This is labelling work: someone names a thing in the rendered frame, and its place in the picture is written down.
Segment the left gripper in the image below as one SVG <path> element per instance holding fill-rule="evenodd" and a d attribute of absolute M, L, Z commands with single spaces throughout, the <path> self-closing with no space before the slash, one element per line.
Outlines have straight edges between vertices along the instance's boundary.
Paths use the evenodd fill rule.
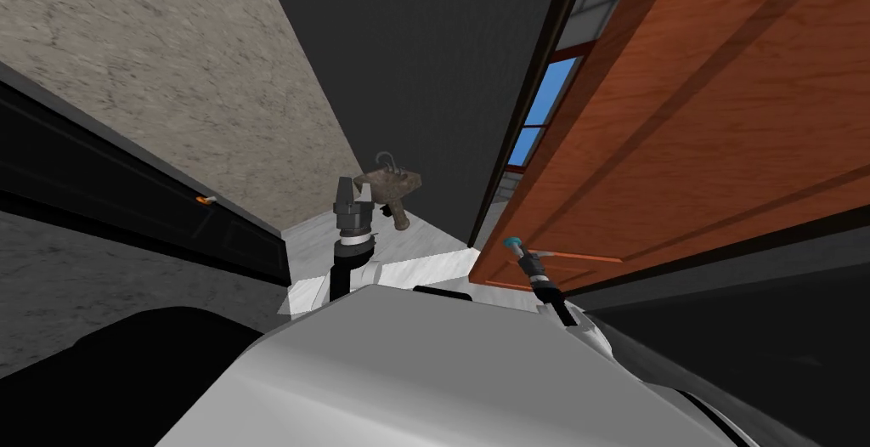
<path fill-rule="evenodd" d="M 342 233 L 370 232 L 374 209 L 370 184 L 360 186 L 356 201 L 353 178 L 339 177 L 333 212 L 336 215 L 336 227 Z"/>

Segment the brown stone sink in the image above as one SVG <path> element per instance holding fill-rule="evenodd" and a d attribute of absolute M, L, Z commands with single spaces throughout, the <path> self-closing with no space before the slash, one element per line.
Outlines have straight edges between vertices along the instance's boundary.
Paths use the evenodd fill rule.
<path fill-rule="evenodd" d="M 360 192 L 367 185 L 371 200 L 381 205 L 380 209 L 386 217 L 393 218 L 397 231 L 404 231 L 410 226 L 410 220 L 402 200 L 421 187 L 421 175 L 399 166 L 387 151 L 378 152 L 375 163 L 382 167 L 355 177 L 354 185 Z"/>

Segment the brown wooden door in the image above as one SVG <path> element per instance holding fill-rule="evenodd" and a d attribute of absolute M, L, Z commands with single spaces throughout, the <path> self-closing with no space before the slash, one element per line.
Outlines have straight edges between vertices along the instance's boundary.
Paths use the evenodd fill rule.
<path fill-rule="evenodd" d="M 564 291 L 870 205 L 870 0 L 622 0 L 470 273 Z"/>

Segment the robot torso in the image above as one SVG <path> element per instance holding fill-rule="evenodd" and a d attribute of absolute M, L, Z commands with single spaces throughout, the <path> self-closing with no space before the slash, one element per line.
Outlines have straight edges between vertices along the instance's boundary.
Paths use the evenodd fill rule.
<path fill-rule="evenodd" d="M 251 345 L 156 447 L 735 447 L 541 314 L 366 286 Z"/>

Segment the blue window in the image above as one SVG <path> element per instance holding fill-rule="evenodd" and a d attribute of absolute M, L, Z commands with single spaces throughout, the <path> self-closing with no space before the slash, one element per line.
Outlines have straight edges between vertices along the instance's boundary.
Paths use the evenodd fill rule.
<path fill-rule="evenodd" d="M 595 44 L 596 40 L 591 40 L 553 54 L 512 147 L 505 168 L 507 172 L 522 173 L 528 166 L 550 126 L 559 101 Z"/>

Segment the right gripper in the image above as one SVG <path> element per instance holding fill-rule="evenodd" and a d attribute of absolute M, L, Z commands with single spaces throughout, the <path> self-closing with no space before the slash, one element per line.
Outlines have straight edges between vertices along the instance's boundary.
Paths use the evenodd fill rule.
<path fill-rule="evenodd" d="M 520 257 L 517 263 L 530 279 L 545 278 L 545 267 L 537 252 L 531 252 L 527 247 L 520 246 Z"/>

